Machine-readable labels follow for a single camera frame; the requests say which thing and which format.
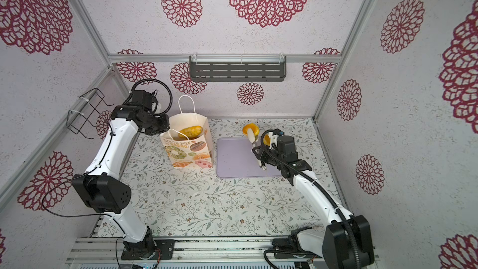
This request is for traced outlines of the round orange fake bun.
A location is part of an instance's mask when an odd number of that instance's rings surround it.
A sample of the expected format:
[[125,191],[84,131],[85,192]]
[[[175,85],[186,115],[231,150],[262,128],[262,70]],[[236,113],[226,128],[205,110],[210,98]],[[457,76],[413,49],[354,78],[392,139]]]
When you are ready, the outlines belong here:
[[249,123],[249,124],[245,125],[242,129],[242,132],[243,132],[244,135],[248,136],[249,135],[249,130],[252,131],[254,137],[257,137],[260,134],[259,127],[254,123]]

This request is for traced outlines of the orange oval fake bread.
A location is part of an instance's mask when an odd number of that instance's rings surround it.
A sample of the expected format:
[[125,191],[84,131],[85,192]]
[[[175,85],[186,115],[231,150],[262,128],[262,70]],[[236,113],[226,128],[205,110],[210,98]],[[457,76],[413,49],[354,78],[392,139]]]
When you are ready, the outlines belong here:
[[271,139],[270,139],[269,134],[266,134],[266,135],[264,136],[263,142],[264,142],[264,144],[265,144],[266,146],[270,146]]

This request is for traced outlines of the orange fake croissant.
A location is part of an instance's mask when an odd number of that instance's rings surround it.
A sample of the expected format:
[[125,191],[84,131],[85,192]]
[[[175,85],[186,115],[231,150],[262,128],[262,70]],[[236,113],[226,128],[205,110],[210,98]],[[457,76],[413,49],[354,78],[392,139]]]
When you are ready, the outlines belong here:
[[179,139],[196,139],[200,137],[200,135],[203,132],[203,127],[202,126],[191,126],[184,128],[178,132],[178,138]]

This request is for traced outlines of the printed paper bakery bag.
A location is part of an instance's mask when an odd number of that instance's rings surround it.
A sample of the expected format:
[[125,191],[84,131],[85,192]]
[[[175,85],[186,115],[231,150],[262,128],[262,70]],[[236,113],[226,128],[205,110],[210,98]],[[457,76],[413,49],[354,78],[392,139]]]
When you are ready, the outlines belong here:
[[[213,167],[214,144],[209,120],[196,112],[195,105],[189,113],[180,113],[170,117],[169,130],[160,134],[166,154],[176,169],[210,169]],[[191,126],[202,126],[203,132],[196,139],[179,139],[178,132]]]

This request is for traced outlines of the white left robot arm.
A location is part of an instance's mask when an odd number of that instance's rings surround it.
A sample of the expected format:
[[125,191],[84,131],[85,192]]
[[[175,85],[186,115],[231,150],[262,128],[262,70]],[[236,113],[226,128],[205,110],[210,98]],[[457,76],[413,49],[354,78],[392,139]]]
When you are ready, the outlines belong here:
[[120,175],[138,134],[155,135],[169,129],[168,116],[157,115],[157,106],[154,93],[131,91],[127,101],[112,111],[107,136],[92,163],[72,179],[83,203],[109,217],[123,232],[125,259],[147,260],[156,252],[152,231],[130,206],[132,190],[120,181]]

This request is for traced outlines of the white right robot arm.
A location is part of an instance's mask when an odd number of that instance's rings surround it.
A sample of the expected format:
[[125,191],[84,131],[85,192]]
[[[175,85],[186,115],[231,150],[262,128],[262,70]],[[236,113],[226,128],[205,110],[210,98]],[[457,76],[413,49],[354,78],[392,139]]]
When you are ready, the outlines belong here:
[[323,233],[304,227],[293,230],[287,239],[273,240],[273,248],[263,253],[271,268],[275,268],[275,264],[269,259],[270,254],[276,259],[319,258],[330,269],[364,269],[374,264],[368,220],[363,215],[354,215],[320,184],[312,167],[299,157],[292,136],[279,129],[261,132],[253,123],[243,127],[243,134],[252,144],[251,151],[259,167],[275,166],[326,224]]

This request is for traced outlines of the lavender cutting board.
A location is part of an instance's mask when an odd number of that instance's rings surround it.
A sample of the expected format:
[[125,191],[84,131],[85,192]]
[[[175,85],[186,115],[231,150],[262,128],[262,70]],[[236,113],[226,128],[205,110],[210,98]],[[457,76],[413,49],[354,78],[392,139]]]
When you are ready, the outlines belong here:
[[276,167],[260,168],[252,153],[252,143],[245,137],[219,138],[217,140],[217,175],[222,179],[279,177]]

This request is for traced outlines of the grey wall shelf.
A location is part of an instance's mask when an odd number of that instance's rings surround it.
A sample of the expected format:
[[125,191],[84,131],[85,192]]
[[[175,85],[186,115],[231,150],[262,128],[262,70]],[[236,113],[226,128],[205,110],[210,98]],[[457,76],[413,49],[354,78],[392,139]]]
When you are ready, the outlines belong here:
[[189,57],[190,78],[194,82],[282,82],[287,74],[287,58],[201,59]]

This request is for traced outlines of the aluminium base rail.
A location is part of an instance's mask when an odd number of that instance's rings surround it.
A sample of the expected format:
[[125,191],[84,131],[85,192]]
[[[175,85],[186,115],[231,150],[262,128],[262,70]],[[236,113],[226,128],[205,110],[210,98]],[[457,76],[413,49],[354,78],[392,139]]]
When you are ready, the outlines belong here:
[[294,248],[287,236],[157,237],[146,260],[126,252],[119,238],[78,238],[66,269],[324,269],[322,258],[286,255]]

